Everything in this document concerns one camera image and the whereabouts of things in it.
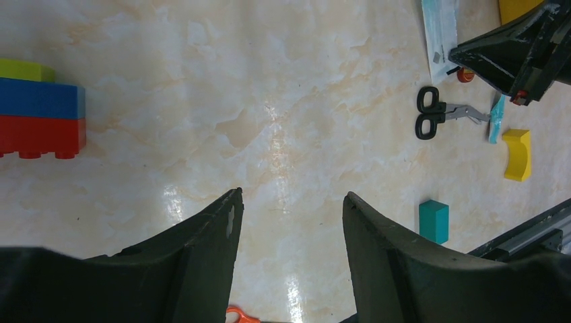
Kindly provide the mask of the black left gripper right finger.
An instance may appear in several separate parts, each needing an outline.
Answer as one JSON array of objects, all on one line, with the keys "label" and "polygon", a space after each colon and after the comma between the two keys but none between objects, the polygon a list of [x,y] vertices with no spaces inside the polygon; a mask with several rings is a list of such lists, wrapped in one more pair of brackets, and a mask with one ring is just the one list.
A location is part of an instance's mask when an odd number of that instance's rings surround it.
[{"label": "black left gripper right finger", "polygon": [[356,312],[350,322],[569,322],[570,255],[511,262],[457,252],[343,201]]}]

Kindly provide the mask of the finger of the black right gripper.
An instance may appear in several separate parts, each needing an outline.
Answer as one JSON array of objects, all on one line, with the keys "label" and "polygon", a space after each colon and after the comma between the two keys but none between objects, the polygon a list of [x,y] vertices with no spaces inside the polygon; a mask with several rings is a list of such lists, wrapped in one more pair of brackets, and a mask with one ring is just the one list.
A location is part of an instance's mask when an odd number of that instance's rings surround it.
[{"label": "finger of the black right gripper", "polygon": [[538,102],[554,82],[570,84],[570,2],[543,1],[453,48],[449,59],[516,105]]}]

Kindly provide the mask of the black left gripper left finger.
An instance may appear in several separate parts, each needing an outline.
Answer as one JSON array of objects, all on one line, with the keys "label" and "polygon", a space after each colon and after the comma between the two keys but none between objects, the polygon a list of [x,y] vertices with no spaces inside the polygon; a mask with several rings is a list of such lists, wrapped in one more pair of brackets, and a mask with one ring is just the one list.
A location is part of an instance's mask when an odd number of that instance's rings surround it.
[{"label": "black left gripper left finger", "polygon": [[235,188],[112,256],[3,247],[1,321],[224,322],[243,213]]}]

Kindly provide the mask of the small red round cap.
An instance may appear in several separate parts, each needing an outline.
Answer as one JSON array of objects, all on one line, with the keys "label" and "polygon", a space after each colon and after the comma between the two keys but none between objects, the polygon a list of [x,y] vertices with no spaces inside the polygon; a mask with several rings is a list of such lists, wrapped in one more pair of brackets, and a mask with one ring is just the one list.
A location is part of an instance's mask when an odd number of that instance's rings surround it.
[{"label": "small red round cap", "polygon": [[473,81],[474,78],[475,78],[475,73],[469,69],[461,67],[457,71],[457,79],[461,83],[469,83],[469,82]]}]

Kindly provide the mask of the teal sachet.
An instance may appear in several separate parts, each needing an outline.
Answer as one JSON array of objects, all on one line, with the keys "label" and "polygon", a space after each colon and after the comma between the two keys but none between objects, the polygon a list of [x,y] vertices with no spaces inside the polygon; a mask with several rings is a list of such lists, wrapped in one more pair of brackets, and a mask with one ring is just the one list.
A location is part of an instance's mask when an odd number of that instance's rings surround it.
[{"label": "teal sachet", "polygon": [[493,106],[490,110],[490,121],[489,121],[489,132],[488,132],[488,142],[490,144],[496,144],[498,142],[498,137],[500,130],[502,128],[502,121],[504,118],[504,107],[505,107],[506,96],[500,92],[496,93],[493,100]]}]

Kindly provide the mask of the white printed packet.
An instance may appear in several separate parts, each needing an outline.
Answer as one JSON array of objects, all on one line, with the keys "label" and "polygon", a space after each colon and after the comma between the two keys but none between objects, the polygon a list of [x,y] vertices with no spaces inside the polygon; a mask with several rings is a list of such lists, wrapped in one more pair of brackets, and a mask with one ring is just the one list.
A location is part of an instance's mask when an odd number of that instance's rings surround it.
[{"label": "white printed packet", "polygon": [[459,66],[450,60],[457,47],[458,1],[422,0],[422,15],[432,85],[438,85]]}]

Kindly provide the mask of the black handled bandage shears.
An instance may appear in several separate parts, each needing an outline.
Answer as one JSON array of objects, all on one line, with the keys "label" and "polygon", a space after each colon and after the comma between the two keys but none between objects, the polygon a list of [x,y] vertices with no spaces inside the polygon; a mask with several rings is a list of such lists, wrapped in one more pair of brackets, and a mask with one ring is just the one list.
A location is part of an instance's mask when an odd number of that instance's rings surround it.
[{"label": "black handled bandage shears", "polygon": [[433,139],[438,125],[448,120],[466,117],[476,124],[490,121],[489,114],[484,114],[468,104],[449,104],[440,101],[440,92],[434,86],[425,86],[419,90],[417,110],[419,116],[415,122],[415,135],[423,141]]}]

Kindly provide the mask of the yellow medicine kit box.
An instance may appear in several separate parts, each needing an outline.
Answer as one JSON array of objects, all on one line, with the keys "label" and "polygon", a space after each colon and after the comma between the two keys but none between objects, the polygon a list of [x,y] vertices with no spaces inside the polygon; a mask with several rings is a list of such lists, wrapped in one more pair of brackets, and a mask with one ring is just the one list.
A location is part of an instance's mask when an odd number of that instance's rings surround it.
[{"label": "yellow medicine kit box", "polygon": [[542,3],[543,0],[498,0],[501,24],[521,17]]}]

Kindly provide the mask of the teal rectangular block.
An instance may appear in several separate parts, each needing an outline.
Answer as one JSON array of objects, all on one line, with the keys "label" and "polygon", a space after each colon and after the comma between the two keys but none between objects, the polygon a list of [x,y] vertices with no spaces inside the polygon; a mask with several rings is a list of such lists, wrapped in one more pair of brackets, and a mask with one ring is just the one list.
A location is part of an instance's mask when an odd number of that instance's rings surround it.
[{"label": "teal rectangular block", "polygon": [[420,236],[437,244],[447,242],[449,239],[449,206],[428,200],[419,205],[418,211]]}]

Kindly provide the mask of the small orange scissors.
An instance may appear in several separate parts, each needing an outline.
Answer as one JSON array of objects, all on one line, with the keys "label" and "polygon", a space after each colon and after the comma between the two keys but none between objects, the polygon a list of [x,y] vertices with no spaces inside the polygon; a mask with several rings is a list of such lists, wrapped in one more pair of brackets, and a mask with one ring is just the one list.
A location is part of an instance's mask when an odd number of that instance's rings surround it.
[{"label": "small orange scissors", "polygon": [[262,321],[258,318],[254,318],[252,316],[247,315],[237,306],[228,306],[226,309],[227,314],[236,314],[237,321],[236,323],[261,323]]}]

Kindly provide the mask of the yellow curved plastic piece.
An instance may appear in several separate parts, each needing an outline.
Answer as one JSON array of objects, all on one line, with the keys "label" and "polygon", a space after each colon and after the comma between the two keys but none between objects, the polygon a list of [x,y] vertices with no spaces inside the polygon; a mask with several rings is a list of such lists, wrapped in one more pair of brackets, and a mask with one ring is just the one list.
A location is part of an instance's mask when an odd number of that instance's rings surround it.
[{"label": "yellow curved plastic piece", "polygon": [[524,182],[531,176],[531,131],[528,129],[510,129],[502,135],[508,146],[508,164],[504,177]]}]

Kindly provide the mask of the colourful toy brick block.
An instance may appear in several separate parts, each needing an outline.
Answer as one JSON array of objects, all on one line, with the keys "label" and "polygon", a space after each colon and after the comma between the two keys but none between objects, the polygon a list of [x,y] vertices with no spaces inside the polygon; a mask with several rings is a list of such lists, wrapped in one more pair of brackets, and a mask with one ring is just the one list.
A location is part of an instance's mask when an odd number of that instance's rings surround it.
[{"label": "colourful toy brick block", "polygon": [[1,155],[73,159],[86,146],[86,91],[39,63],[1,59]]}]

